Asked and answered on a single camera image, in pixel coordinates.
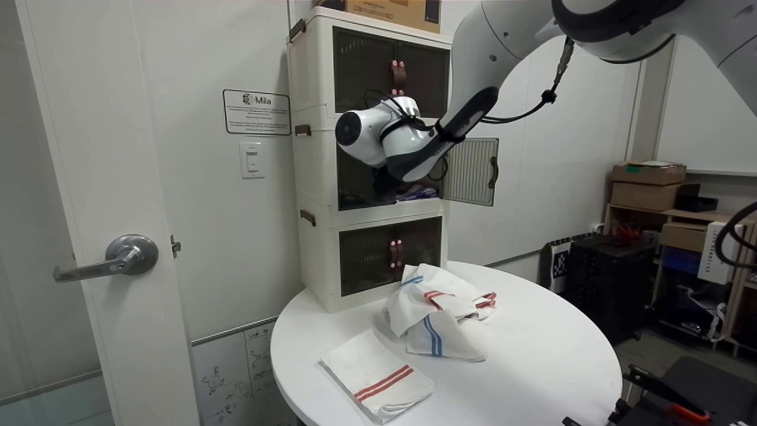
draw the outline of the towel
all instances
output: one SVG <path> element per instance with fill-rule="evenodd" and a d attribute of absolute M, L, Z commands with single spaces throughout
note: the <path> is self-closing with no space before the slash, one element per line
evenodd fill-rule
<path fill-rule="evenodd" d="M 498 294 L 482 294 L 447 269 L 408 265 L 386 310 L 408 353 L 482 361 L 489 353 L 484 318 L 494 302 Z"/>
<path fill-rule="evenodd" d="M 379 424 L 398 419 L 432 392 L 432 380 L 386 348 L 373 329 L 332 349 L 321 363 Z"/>
<path fill-rule="evenodd" d="M 733 266 L 721 262 L 715 253 L 715 239 L 723 228 L 723 221 L 709 221 L 707 233 L 706 233 L 706 245 L 703 245 L 703 258 L 700 258 L 700 269 L 697 278 L 712 282 L 712 284 L 729 284 Z M 733 258 L 738 256 L 738 243 L 733 237 L 723 239 L 723 256 Z"/>

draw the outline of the white table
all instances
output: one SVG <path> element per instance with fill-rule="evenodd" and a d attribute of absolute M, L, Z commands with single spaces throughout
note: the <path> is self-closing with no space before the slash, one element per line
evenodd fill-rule
<path fill-rule="evenodd" d="M 570 417 L 585 426 L 605 424 L 622 389 L 612 346 L 578 308 L 521 277 L 467 262 L 455 273 L 482 290 L 498 290 L 492 349 L 484 361 L 408 355 L 389 346 L 436 380 L 428 400 L 392 426 L 560 426 Z M 326 311 L 306 288 L 279 314 L 273 334 L 273 368 L 289 407 L 306 424 L 360 426 L 370 417 L 319 363 L 321 355 L 351 336 L 386 329 L 386 301 Z"/>

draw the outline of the label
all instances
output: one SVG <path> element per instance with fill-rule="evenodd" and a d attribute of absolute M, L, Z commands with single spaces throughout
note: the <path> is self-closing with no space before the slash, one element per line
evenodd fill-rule
<path fill-rule="evenodd" d="M 230 134 L 289 134 L 289 97 L 254 89 L 223 89 Z"/>

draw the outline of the white robotic arm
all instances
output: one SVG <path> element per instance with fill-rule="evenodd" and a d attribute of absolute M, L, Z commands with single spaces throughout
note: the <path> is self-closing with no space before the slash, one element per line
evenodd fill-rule
<path fill-rule="evenodd" d="M 482 0 L 455 32 L 451 100 L 432 127 L 403 97 L 343 114 L 337 140 L 398 182 L 421 180 L 498 103 L 512 69 L 560 30 L 612 63 L 647 59 L 683 32 L 757 114 L 757 0 Z"/>

